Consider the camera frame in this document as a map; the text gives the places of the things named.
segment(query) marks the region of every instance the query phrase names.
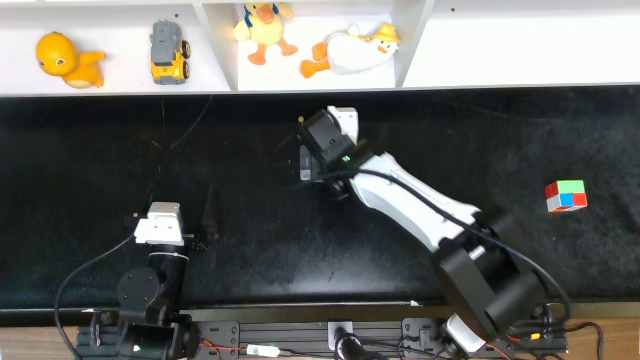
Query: blue cube square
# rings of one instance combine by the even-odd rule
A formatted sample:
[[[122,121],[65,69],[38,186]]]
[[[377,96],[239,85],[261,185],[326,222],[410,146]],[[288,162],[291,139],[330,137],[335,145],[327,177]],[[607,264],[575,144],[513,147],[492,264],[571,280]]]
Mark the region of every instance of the blue cube square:
[[[560,206],[573,206],[573,194],[560,194]]]

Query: yellow hat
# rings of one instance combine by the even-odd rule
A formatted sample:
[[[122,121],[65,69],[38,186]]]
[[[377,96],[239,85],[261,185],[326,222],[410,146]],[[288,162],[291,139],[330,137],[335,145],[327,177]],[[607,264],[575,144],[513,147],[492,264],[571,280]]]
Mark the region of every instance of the yellow hat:
[[[382,24],[382,26],[380,26],[380,30],[371,37],[382,41],[400,42],[400,38],[396,35],[396,27],[387,23]]]

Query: plush toy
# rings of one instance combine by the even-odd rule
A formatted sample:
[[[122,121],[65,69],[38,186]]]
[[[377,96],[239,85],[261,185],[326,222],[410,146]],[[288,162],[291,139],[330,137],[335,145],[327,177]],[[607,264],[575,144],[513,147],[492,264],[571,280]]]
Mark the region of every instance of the plush toy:
[[[258,51],[249,55],[249,61],[256,65],[266,63],[265,54],[267,47],[277,44],[282,49],[282,55],[290,56],[298,51],[298,48],[288,44],[282,35],[284,23],[280,15],[287,19],[293,17],[293,10],[282,3],[246,3],[244,5],[245,16],[240,20],[233,31],[233,36],[238,41],[251,38],[258,44]]]
[[[359,73],[391,59],[399,44],[396,28],[391,24],[382,24],[371,37],[360,35],[360,30],[354,25],[347,32],[334,33],[327,41],[314,45],[315,62],[304,60],[300,64],[300,72],[305,78],[329,69],[341,75]]]
[[[98,61],[104,60],[101,51],[81,53],[66,36],[53,32],[38,41],[36,57],[42,71],[60,76],[67,85],[76,89],[100,87],[104,78]]]

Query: blue vest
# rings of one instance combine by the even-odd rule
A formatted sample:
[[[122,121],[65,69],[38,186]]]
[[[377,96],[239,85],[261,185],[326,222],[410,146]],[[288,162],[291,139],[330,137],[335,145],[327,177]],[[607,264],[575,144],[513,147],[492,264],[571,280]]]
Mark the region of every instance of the blue vest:
[[[273,13],[278,15],[280,13],[280,10],[278,10],[278,7],[276,6],[276,4],[273,4]],[[251,28],[253,27],[253,24],[251,23],[251,20],[249,20],[249,16],[251,15],[251,13],[249,12],[249,9],[247,9],[247,5],[244,6],[244,22],[247,24],[247,27]]]

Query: black tabletop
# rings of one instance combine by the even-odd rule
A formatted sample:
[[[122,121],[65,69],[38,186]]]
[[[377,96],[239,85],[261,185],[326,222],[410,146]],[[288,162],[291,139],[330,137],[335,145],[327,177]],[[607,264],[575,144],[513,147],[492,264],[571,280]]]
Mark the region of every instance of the black tabletop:
[[[515,214],[574,299],[637,300],[639,89],[216,95],[188,132],[209,96],[2,99],[0,308],[51,307],[154,188],[187,222],[215,199],[221,239],[192,254],[186,307],[443,303],[429,252],[398,225],[291,187],[297,118],[327,105],[356,107],[361,138],[431,187]],[[584,180],[589,207],[548,214],[544,187],[560,179]],[[128,244],[80,273],[63,306],[116,305],[119,277],[148,253]]]

